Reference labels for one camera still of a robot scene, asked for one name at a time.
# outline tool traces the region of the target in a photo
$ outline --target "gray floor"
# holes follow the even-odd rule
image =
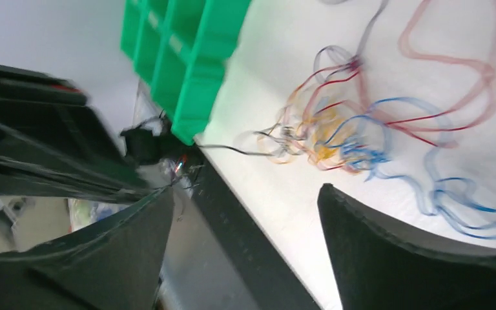
[[[3,197],[8,203],[12,198]],[[63,236],[69,232],[69,215],[63,198],[37,198],[36,204],[18,219],[18,249],[25,251],[39,243]],[[0,252],[9,251],[0,235]]]

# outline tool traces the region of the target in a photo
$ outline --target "blue cable loop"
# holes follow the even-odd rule
[[[425,156],[424,156],[424,166],[427,170],[430,178],[433,181],[433,188],[429,192],[429,198],[431,200],[431,208],[426,209],[426,203],[423,199],[423,189],[419,182],[412,178],[411,176],[407,176],[405,174],[399,174],[394,176],[388,176],[379,171],[378,165],[380,163],[386,163],[390,161],[388,156],[391,148],[391,129],[383,124],[383,122],[374,119],[371,117],[371,114],[375,111],[376,107],[380,104],[392,102],[392,101],[401,101],[408,103],[410,105],[416,106],[422,110],[430,114],[439,114],[441,111],[433,106],[430,103],[422,101],[417,98],[411,97],[396,97],[396,98],[387,98],[374,102],[365,114],[353,116],[345,120],[341,123],[338,128],[334,131],[334,133],[326,140],[326,141],[317,141],[315,146],[323,145],[324,147],[330,149],[339,149],[340,156],[343,160],[347,160],[349,167],[355,169],[356,171],[369,171],[369,176],[366,181],[370,180],[372,177],[377,177],[383,180],[392,180],[392,179],[400,179],[408,183],[413,190],[415,191],[416,201],[419,211],[426,216],[437,216],[442,215],[446,222],[457,232],[469,236],[472,238],[486,239],[486,240],[496,240],[496,234],[483,236],[479,234],[475,234],[470,231],[486,231],[490,229],[496,229],[496,221],[490,222],[484,225],[470,225],[465,221],[461,220],[453,211],[447,208],[443,203],[442,199],[448,197],[453,201],[463,205],[469,209],[484,212],[484,213],[493,213],[496,214],[496,209],[483,206],[472,198],[473,194],[477,189],[477,184],[473,180],[469,178],[461,178],[461,177],[451,177],[451,178],[441,178],[440,174],[437,170],[437,166],[435,163],[435,158],[442,147],[433,147]],[[349,122],[359,119],[360,123],[356,127],[355,132],[345,139],[345,141],[339,145],[329,145],[329,143],[333,140],[333,138],[340,132],[340,130]],[[438,116],[435,118],[438,125],[442,128],[448,128],[451,126],[451,121],[446,116]],[[364,144],[362,139],[362,134],[366,130],[367,122],[370,121],[376,125],[382,127],[384,142],[382,150],[370,149],[367,145]],[[439,146],[444,146],[447,143],[452,141],[452,134],[450,132],[441,132],[439,134]],[[465,185],[464,190],[461,193],[455,193],[453,191],[448,190],[447,184],[453,181],[461,182]]]

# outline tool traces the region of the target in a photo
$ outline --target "green crate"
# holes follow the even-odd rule
[[[185,144],[203,132],[250,0],[127,0],[121,49]]]

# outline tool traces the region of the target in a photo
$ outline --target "white tabletop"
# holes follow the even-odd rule
[[[369,95],[372,100],[414,96],[446,109],[479,77],[467,68],[414,61],[400,54],[397,39],[419,2],[391,1],[377,21],[364,54]],[[412,44],[438,54],[484,59],[494,26],[493,1],[435,2],[417,26]],[[257,150],[254,136],[246,132],[275,123],[289,93],[312,73],[319,49],[336,44],[354,53],[379,3],[350,0],[327,6],[317,0],[253,0],[212,120],[198,142]],[[353,87],[346,86],[345,91]],[[477,100],[453,120],[462,123],[464,117],[472,116],[481,109],[478,102],[482,106]],[[477,198],[496,207],[496,115],[456,138],[460,147],[438,158],[441,173],[477,180],[481,186]],[[429,190],[431,183],[422,166],[428,145],[399,133],[393,139],[394,160],[384,170],[409,174]],[[412,188],[402,180],[364,182],[364,173],[321,172],[303,156],[288,165],[275,165],[266,158],[229,150],[205,153],[323,309],[342,308],[316,206],[323,183],[332,183],[361,202],[427,231],[496,247],[496,241],[460,235],[441,217],[421,215]]]

